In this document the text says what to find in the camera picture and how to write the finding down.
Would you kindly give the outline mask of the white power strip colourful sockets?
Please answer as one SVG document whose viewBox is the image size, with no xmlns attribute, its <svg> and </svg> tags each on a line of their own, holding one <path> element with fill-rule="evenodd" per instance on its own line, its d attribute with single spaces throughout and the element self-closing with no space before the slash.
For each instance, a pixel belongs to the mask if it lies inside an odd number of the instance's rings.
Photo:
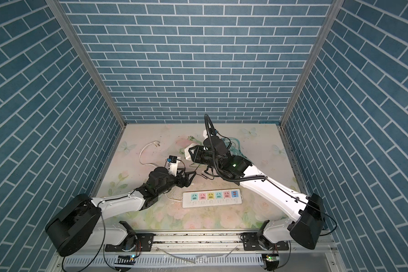
<svg viewBox="0 0 408 272">
<path fill-rule="evenodd" d="M 240 204 L 242 204 L 242 198 L 239 189 L 184 192 L 182 195 L 182 207 L 184 209 Z"/>
</svg>

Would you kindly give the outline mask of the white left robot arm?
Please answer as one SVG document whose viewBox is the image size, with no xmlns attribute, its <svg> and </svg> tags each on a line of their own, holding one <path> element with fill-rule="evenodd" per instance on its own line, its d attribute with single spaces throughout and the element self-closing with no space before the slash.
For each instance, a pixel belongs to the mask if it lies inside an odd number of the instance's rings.
<svg viewBox="0 0 408 272">
<path fill-rule="evenodd" d="M 146 210 L 172 188 L 189 187 L 195 176 L 195 171 L 180 170 L 173 175 L 166 168 L 157 167 L 149 173 L 148 180 L 132 192 L 106 198 L 79 194 L 52 217 L 45 232 L 60 256 L 70 256 L 88 242 L 102 218 Z"/>
</svg>

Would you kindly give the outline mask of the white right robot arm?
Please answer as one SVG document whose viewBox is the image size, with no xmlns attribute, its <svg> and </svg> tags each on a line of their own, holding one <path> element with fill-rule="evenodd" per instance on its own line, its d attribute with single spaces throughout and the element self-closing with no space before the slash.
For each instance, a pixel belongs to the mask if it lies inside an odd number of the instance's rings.
<svg viewBox="0 0 408 272">
<path fill-rule="evenodd" d="M 325 223 L 323 199 L 317 194 L 296 192 L 264 174 L 247 158 L 231 154 L 208 114 L 204 115 L 204 122 L 203 144 L 187 147 L 187 159 L 207 165 L 224 181 L 261 195 L 288 217 L 285 221 L 263 223 L 257 233 L 261 245 L 268 247 L 293 240 L 302 247 L 315 249 Z"/>
</svg>

